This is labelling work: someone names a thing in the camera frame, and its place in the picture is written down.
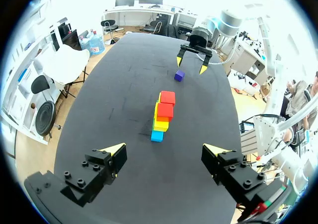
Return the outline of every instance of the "yellow cube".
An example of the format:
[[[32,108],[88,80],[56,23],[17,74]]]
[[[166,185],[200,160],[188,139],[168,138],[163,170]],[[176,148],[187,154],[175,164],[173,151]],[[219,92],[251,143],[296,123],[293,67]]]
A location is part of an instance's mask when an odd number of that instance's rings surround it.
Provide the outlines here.
[[[169,122],[168,121],[158,121],[157,120],[157,110],[158,110],[158,102],[156,102],[156,106],[155,106],[154,131],[166,132],[169,128]]]

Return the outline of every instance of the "purple cube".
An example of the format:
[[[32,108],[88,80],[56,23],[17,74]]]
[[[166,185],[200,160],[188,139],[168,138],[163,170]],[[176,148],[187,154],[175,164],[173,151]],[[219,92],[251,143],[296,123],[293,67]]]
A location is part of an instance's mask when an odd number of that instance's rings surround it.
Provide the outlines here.
[[[182,79],[184,78],[185,73],[181,70],[178,70],[175,75],[174,75],[174,79],[177,81],[182,81]]]

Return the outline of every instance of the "white chair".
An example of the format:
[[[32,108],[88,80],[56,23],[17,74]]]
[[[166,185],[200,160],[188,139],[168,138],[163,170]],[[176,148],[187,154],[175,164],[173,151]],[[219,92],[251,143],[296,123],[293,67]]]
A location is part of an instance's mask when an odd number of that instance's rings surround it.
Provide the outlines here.
[[[71,85],[85,82],[85,75],[89,75],[86,73],[88,59],[89,51],[87,49],[78,51],[63,44],[58,51],[54,52],[53,47],[49,45],[34,59],[34,64],[43,68],[43,73],[54,81],[57,89],[67,98],[68,94],[75,97],[69,93]],[[84,79],[75,81],[82,72]]]

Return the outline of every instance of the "red cube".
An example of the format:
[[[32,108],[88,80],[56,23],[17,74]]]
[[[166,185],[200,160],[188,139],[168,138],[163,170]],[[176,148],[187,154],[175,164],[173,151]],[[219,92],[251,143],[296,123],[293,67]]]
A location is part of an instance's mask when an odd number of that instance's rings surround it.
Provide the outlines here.
[[[173,91],[162,91],[161,92],[161,98],[160,98],[161,103],[168,103],[172,104],[173,106],[175,105],[175,94]]]
[[[158,103],[157,120],[173,119],[173,105],[169,103]]]

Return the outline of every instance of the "black table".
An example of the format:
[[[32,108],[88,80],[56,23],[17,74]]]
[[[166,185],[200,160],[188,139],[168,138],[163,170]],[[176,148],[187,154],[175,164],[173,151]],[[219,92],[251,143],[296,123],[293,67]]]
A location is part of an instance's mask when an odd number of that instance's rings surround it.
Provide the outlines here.
[[[229,223],[235,202],[201,162],[202,144],[240,150],[238,117],[222,65],[186,52],[182,82],[176,55],[185,41],[125,35],[91,72],[74,101],[57,148],[54,173],[79,165],[92,148],[125,142],[128,160],[111,186],[84,209],[126,224]],[[218,62],[214,55],[211,59]],[[150,141],[159,92],[174,91],[174,119],[162,143]]]

